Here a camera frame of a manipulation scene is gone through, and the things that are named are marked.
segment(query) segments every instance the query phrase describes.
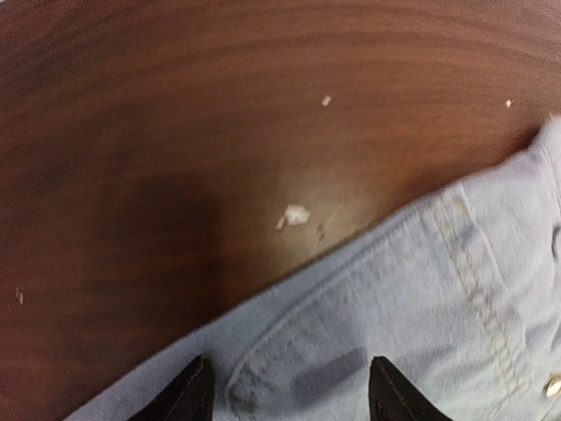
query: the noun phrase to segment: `stitching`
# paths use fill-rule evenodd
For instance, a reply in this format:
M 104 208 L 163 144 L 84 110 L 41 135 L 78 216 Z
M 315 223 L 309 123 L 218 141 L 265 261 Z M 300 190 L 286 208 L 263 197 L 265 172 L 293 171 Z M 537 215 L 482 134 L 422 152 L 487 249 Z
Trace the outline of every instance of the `stitching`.
M 412 253 L 409 258 L 414 257 L 416 255 L 416 253 Z M 395 268 L 397 268 L 398 266 L 400 266 L 401 263 L 399 262 L 395 262 L 393 263 L 391 266 L 388 266 L 388 268 L 384 271 L 380 271 L 376 274 L 376 278 L 382 278 L 385 275 L 388 274 L 392 274 L 395 270 Z M 347 276 L 344 277 L 344 279 L 348 279 L 349 277 L 352 277 L 352 273 L 354 272 L 354 269 L 352 271 L 350 271 Z M 337 304 L 341 304 L 341 302 L 347 303 L 349 298 L 351 296 L 356 296 L 356 295 L 360 295 L 361 291 L 367 287 L 369 287 L 369 283 L 368 281 L 365 282 L 365 280 L 358 280 L 357 284 L 355 285 L 356 288 L 353 289 L 348 289 L 345 291 L 344 294 L 340 294 L 337 295 L 337 301 L 334 302 L 334 305 Z M 336 289 L 336 286 L 334 286 L 334 288 L 330 289 L 329 291 L 325 292 L 325 296 L 330 296 L 334 293 Z M 304 307 L 303 309 L 301 309 L 301 311 L 304 310 L 309 310 L 312 305 L 314 305 L 317 301 L 319 301 L 319 298 L 322 298 L 323 296 L 319 296 L 316 300 L 314 300 L 313 303 L 310 303 L 308 306 Z M 278 335 L 280 335 L 282 332 L 286 331 L 286 329 L 290 329 L 293 330 L 294 329 L 294 323 L 300 323 L 299 318 L 296 317 L 296 315 L 294 317 L 292 317 L 288 322 L 287 325 L 284 326 L 283 329 L 279 330 L 272 338 L 277 337 Z M 306 336 L 309 335 L 311 332 L 311 327 L 307 326 L 307 327 L 299 327 L 299 332 L 298 334 L 294 334 L 293 336 L 290 337 L 290 339 L 288 339 L 285 344 L 283 349 L 289 349 L 290 347 L 292 347 L 295 342 L 301 337 L 301 336 Z M 266 343 L 264 343 L 262 346 L 259 347 L 259 349 L 257 349 L 255 351 L 255 355 L 259 355 L 259 353 L 263 352 L 263 348 L 265 347 Z M 257 371 L 257 373 L 255 373 L 255 375 L 257 376 L 258 380 L 255 383 L 255 387 L 257 387 L 260 383 L 259 378 L 263 377 L 266 375 L 267 371 L 269 370 L 269 368 L 275 363 L 278 362 L 279 360 L 281 360 L 282 358 L 284 358 L 284 353 L 278 353 L 277 356 L 273 357 L 273 358 L 269 358 L 265 361 L 265 363 L 263 364 L 263 366 Z
M 496 416 L 504 403 L 523 387 L 523 382 L 515 371 L 514 359 L 508 347 L 504 326 L 501 324 L 492 304 L 485 296 L 485 292 L 478 283 L 477 271 L 475 270 L 472 256 L 467 248 L 459 248 L 457 251 L 452 249 L 449 237 L 450 234 L 452 234 L 454 238 L 458 238 L 458 230 L 453 224 L 449 224 L 448 219 L 451 216 L 445 211 L 445 207 L 442 208 L 444 218 L 441 218 L 439 213 L 440 212 L 433 210 L 435 221 L 441 228 L 444 243 L 449 251 L 451 261 L 457 270 L 458 278 L 461 281 L 466 297 L 476 310 L 485 334 L 490 340 L 490 351 L 494 357 L 495 369 L 499 371 L 501 374 L 500 378 L 505 382 L 507 387 L 507 394 L 501 399 L 495 411 Z
M 266 346 L 266 344 L 271 339 L 277 337 L 279 334 L 284 332 L 291 324 L 293 324 L 297 320 L 297 316 L 299 316 L 302 313 L 302 311 L 310 308 L 312 305 L 318 302 L 320 298 L 322 298 L 323 296 L 327 296 L 328 294 L 330 294 L 332 290 L 335 289 L 336 286 L 338 286 L 341 282 L 347 279 L 348 277 L 347 275 L 349 273 L 352 273 L 360 263 L 364 262 L 367 258 L 370 258 L 372 254 L 379 253 L 381 250 L 390 246 L 392 241 L 395 241 L 405 236 L 408 233 L 406 227 L 409 224 L 411 224 L 412 221 L 414 220 L 422 221 L 422 214 L 424 214 L 426 211 L 427 209 L 421 211 L 415 211 L 411 215 L 404 218 L 393 230 L 388 232 L 387 235 L 374 241 L 373 244 L 369 244 L 365 246 L 365 248 L 363 248 L 358 253 L 355 253 L 351 259 L 349 259 L 347 262 L 344 262 L 339 268 L 336 268 L 331 274 L 327 275 L 325 280 L 319 284 L 318 289 L 312 291 L 311 294 L 309 294 L 308 296 L 305 296 L 295 307 L 293 307 L 292 310 L 288 312 L 288 314 L 284 318 L 282 318 L 275 325 L 273 325 L 273 327 L 257 341 L 257 343 L 242 357 L 241 361 L 237 364 L 236 368 L 234 369 L 230 380 L 226 384 L 226 388 L 224 392 L 225 392 L 226 404 L 229 410 L 234 412 L 239 417 L 238 412 L 232 408 L 230 392 L 233 389 L 234 383 L 241 376 L 241 373 L 243 371 L 246 371 L 247 373 L 247 370 L 245 370 L 245 368 L 247 367 L 247 361 L 255 354 L 259 354 L 259 352 L 261 352 L 261 350 Z M 415 256 L 415 254 L 416 254 L 416 250 L 414 249 L 412 250 L 409 257 L 413 257 Z M 394 270 L 400 264 L 401 263 L 398 261 L 393 262 L 392 265 L 387 269 L 387 272 Z M 364 285 L 366 283 L 367 282 L 361 280 L 359 281 L 359 286 L 364 288 Z M 344 296 L 348 298 L 350 294 L 356 294 L 356 293 L 357 293 L 356 290 L 353 291 L 349 290 Z M 291 340 L 289 340 L 289 342 L 287 342 L 286 346 L 287 347 L 292 346 L 295 340 L 296 338 L 293 337 Z M 259 375 L 263 375 L 265 371 L 270 368 L 271 364 L 273 364 L 275 361 L 278 360 L 278 358 L 279 357 L 277 357 L 276 359 L 268 360 L 266 364 L 259 369 Z M 256 378 L 256 374 L 254 373 L 250 372 L 248 374 L 251 376 L 253 387 L 255 388 L 259 384 L 259 379 Z M 257 403 L 255 402 L 254 398 L 255 398 L 254 391 L 252 391 L 252 407 L 257 408 Z

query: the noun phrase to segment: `snap button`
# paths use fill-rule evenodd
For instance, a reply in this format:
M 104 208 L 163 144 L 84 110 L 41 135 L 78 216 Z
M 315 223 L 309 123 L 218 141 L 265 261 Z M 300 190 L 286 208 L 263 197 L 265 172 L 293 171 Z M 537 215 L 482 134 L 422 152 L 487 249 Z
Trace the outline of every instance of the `snap button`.
M 551 375 L 550 382 L 547 383 L 545 395 L 547 397 L 555 397 L 561 393 L 561 375 Z

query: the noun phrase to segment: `fabric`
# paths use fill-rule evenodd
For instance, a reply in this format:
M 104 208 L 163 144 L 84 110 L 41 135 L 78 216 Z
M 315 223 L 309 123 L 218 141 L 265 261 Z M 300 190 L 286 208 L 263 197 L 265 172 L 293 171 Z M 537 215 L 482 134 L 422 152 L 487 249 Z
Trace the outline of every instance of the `fabric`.
M 199 356 L 129 421 L 212 421 L 212 362 Z M 370 421 L 451 421 L 386 358 L 374 358 L 368 381 Z
M 68 417 L 122 421 L 198 354 L 216 421 L 369 419 L 383 355 L 446 417 L 561 419 L 561 118 L 137 367 Z

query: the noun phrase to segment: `table surface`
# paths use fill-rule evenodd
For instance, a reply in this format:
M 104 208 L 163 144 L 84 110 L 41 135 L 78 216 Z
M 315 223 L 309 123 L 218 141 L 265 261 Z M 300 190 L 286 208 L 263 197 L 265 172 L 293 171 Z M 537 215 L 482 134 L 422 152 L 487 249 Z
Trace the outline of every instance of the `table surface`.
M 557 0 L 0 4 L 3 420 L 62 419 L 527 145 L 560 42 Z M 277 231 L 289 203 L 311 219 Z

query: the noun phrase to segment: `white debris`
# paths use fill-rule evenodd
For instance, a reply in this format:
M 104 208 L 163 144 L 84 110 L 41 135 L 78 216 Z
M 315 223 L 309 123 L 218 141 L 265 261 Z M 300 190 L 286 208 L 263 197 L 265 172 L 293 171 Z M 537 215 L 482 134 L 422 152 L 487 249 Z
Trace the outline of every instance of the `white debris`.
M 280 217 L 279 221 L 277 222 L 277 225 L 275 226 L 275 228 L 277 230 L 281 230 L 282 227 L 284 226 L 284 223 L 285 223 L 286 220 L 287 220 L 286 217 L 284 217 L 284 216 Z
M 284 211 L 284 218 L 288 225 L 304 225 L 309 221 L 311 212 L 300 204 L 290 204 Z

